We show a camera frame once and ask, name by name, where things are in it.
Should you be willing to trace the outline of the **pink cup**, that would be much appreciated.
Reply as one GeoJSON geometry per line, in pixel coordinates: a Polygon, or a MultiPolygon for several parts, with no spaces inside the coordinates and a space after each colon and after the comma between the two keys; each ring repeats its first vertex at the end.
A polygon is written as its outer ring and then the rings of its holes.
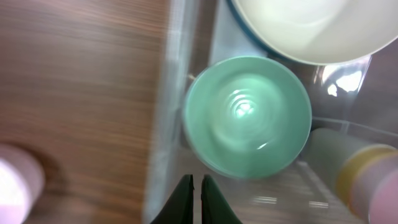
{"type": "Polygon", "coordinates": [[[351,190],[350,208],[365,223],[397,224],[397,153],[366,164],[351,190]]]}

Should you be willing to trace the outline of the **dark blue bowl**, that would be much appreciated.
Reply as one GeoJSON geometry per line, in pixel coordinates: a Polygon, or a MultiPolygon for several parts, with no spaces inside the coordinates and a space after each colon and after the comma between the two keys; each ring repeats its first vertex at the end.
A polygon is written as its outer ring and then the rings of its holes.
{"type": "Polygon", "coordinates": [[[260,49],[264,50],[265,52],[267,52],[269,55],[282,59],[282,60],[286,60],[286,61],[292,61],[291,59],[288,59],[287,57],[278,54],[275,50],[271,49],[269,46],[267,46],[266,44],[264,44],[259,38],[256,37],[256,35],[254,34],[254,32],[249,28],[249,26],[245,23],[244,19],[242,16],[239,15],[239,12],[237,10],[237,7],[233,4],[232,0],[226,0],[226,3],[228,5],[228,8],[230,10],[230,12],[232,13],[234,19],[236,20],[236,22],[238,23],[238,25],[240,26],[240,28],[242,29],[242,31],[246,34],[246,36],[260,49]]]}

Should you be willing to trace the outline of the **cream white bowl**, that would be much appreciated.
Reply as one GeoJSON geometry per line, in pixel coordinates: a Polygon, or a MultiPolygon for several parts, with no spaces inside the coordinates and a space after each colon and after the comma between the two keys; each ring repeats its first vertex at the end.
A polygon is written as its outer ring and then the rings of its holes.
{"type": "Polygon", "coordinates": [[[351,62],[397,39],[397,0],[235,0],[229,5],[265,48],[310,65],[351,62]]]}

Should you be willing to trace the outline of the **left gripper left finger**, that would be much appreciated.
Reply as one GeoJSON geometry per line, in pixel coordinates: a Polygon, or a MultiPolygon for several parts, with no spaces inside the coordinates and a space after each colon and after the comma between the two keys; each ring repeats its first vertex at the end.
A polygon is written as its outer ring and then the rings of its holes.
{"type": "Polygon", "coordinates": [[[184,175],[151,224],[193,223],[193,176],[184,175]]]}

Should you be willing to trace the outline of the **yellow cup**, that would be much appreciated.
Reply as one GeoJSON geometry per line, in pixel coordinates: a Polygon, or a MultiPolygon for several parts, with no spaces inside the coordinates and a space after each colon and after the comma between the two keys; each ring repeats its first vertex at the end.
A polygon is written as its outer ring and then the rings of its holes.
{"type": "Polygon", "coordinates": [[[348,207],[350,193],[356,179],[367,167],[387,156],[397,154],[397,149],[385,144],[373,144],[355,152],[338,173],[335,192],[338,198],[348,207]]]}

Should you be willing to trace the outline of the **clear plastic storage container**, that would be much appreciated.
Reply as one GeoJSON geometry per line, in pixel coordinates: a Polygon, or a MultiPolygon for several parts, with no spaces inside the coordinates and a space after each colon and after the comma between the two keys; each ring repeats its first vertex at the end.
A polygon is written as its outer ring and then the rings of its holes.
{"type": "MultiPolygon", "coordinates": [[[[160,212],[181,177],[194,178],[193,221],[201,222],[201,182],[211,175],[243,223],[357,223],[302,158],[272,177],[244,180],[213,172],[191,150],[182,111],[192,82],[212,63],[266,56],[239,27],[226,1],[172,1],[150,153],[144,222],[160,212]]],[[[397,146],[397,43],[346,65],[284,60],[308,91],[314,128],[397,146]]]]}

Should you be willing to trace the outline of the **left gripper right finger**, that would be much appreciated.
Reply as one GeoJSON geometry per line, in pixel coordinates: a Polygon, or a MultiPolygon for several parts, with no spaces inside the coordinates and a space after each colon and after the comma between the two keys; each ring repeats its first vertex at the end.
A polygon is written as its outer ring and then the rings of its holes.
{"type": "Polygon", "coordinates": [[[201,183],[202,224],[242,224],[210,175],[201,183]]]}

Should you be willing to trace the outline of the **mint green small bowl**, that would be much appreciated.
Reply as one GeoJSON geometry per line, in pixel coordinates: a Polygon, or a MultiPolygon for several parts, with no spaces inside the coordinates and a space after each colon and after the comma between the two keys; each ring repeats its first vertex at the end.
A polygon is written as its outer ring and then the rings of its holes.
{"type": "Polygon", "coordinates": [[[240,56],[217,62],[190,85],[183,127],[197,158],[238,179],[272,176],[302,151],[312,106],[297,76],[275,60],[240,56]]]}

